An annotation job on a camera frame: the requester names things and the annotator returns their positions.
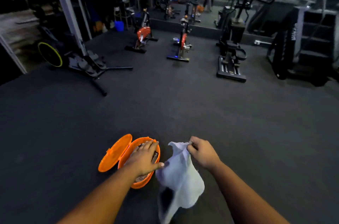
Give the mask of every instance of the blue bucket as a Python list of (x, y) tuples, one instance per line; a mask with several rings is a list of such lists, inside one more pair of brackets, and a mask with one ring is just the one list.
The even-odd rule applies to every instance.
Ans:
[(115, 21), (115, 22), (114, 22), (114, 26), (115, 26), (115, 29), (116, 29), (118, 32), (124, 31), (124, 22), (122, 22), (122, 21)]

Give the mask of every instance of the right hand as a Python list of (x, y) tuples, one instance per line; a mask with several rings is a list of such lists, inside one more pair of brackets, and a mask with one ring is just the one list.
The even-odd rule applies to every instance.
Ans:
[(209, 141), (191, 136), (192, 145), (187, 146), (189, 153), (207, 170), (211, 171), (219, 162), (219, 156)]

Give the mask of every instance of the orange lid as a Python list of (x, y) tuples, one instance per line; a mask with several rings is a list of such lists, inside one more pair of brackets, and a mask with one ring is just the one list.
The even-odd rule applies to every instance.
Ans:
[(107, 150), (106, 155), (102, 158), (98, 171), (105, 172), (110, 170), (122, 157), (132, 142), (132, 135), (127, 134), (120, 138), (115, 144)]

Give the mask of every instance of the orange container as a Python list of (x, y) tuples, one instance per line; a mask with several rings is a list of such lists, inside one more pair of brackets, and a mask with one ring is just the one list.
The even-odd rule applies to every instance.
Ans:
[[(156, 140), (147, 137), (140, 137), (136, 140), (134, 140), (132, 142), (132, 135), (131, 134), (127, 134), (124, 135), (123, 137), (121, 137), (118, 141), (116, 141), (116, 143), (107, 150), (106, 155), (104, 156), (104, 158), (102, 158), (99, 167), (98, 167), (98, 171), (100, 172), (105, 172), (110, 170), (117, 162), (118, 163), (118, 169), (120, 169), (122, 166), (124, 166), (124, 164), (126, 163), (126, 161), (128, 160), (129, 156), (133, 153), (134, 149), (147, 142), (147, 141), (154, 141), (156, 142)], [(160, 147), (159, 145), (157, 145), (156, 147), (156, 152), (158, 153), (158, 158), (155, 161), (156, 163), (159, 162), (160, 159)], [(151, 179), (152, 175), (153, 175), (154, 171), (149, 173), (147, 175), (147, 177), (145, 179), (143, 179), (140, 182), (136, 182), (133, 183), (133, 185), (131, 186), (131, 188), (134, 189), (139, 189), (144, 187)]]

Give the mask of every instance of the left hand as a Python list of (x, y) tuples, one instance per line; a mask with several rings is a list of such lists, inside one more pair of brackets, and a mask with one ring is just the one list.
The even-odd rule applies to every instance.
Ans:
[(159, 142), (148, 141), (136, 148), (130, 155), (124, 167), (130, 167), (135, 171), (136, 177), (147, 175), (164, 166), (163, 162), (152, 164), (152, 157)]

